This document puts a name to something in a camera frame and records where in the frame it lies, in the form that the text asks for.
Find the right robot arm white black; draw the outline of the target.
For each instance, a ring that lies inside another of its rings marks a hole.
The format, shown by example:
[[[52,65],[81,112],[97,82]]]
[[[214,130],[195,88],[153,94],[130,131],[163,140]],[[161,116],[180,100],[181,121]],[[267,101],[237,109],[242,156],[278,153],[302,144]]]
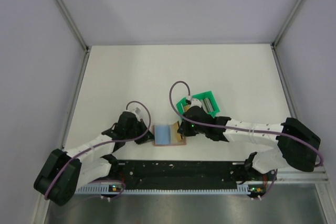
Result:
[[[295,118],[286,118],[280,124],[246,123],[227,116],[212,117],[199,106],[192,106],[183,114],[177,132],[186,137],[203,134],[216,142],[269,147],[267,151],[251,153],[245,160],[245,174],[252,180],[284,167],[314,171],[321,143],[314,132]]]

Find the green plastic card bin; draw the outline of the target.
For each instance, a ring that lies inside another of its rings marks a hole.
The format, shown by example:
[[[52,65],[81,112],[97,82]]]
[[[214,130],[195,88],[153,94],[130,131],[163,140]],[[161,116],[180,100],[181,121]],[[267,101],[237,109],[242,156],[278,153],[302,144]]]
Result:
[[[211,115],[213,118],[216,116],[217,113],[220,112],[220,109],[216,103],[215,97],[212,93],[212,91],[206,91],[199,94],[192,95],[193,99],[198,99],[202,105],[202,108],[204,111]],[[187,109],[188,104],[186,102],[186,98],[181,99],[177,104],[176,108],[177,110],[183,114],[185,110]]]

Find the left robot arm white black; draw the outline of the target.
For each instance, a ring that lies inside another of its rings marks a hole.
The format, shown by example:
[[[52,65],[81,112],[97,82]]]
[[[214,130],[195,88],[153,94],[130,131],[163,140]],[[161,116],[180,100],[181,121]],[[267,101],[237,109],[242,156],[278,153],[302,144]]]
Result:
[[[112,127],[92,141],[70,150],[53,150],[39,172],[33,188],[53,203],[63,206],[82,186],[105,177],[114,180],[119,168],[113,152],[126,142],[144,144],[154,140],[150,127],[136,111],[123,111]]]

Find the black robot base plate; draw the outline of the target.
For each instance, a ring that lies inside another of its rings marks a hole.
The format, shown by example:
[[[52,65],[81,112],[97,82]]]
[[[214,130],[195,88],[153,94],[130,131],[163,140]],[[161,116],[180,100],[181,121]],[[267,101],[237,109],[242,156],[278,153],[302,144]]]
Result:
[[[264,183],[274,172],[247,170],[243,163],[223,161],[119,160],[109,176],[126,189],[234,189],[246,182]]]

